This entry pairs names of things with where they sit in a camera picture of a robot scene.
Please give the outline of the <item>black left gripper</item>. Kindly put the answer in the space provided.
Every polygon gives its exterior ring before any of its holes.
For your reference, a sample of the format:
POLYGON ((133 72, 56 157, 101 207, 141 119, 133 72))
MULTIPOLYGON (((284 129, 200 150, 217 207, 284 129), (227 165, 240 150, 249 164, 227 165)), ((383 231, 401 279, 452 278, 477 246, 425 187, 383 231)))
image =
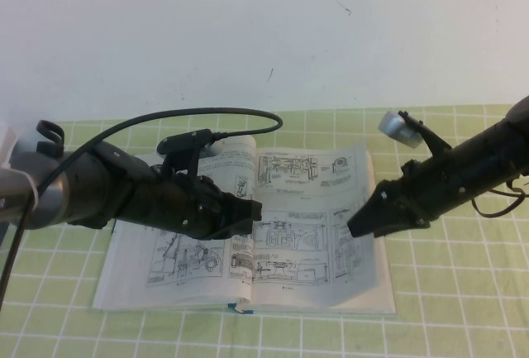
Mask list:
POLYGON ((155 174, 137 182, 127 201, 128 222, 204 241, 248 236, 261 219, 261 202, 231 196, 209 178, 185 174, 172 179, 155 174))

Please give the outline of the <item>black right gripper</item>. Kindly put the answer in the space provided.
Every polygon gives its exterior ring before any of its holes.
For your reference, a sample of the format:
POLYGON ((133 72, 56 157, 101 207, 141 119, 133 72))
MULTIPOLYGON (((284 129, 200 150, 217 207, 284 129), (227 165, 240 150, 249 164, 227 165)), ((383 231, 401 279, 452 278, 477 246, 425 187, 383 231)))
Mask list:
POLYGON ((468 200, 468 167, 455 158, 409 160, 402 171, 397 187, 394 181, 379 182, 347 222, 353 237, 427 229, 430 222, 468 200))

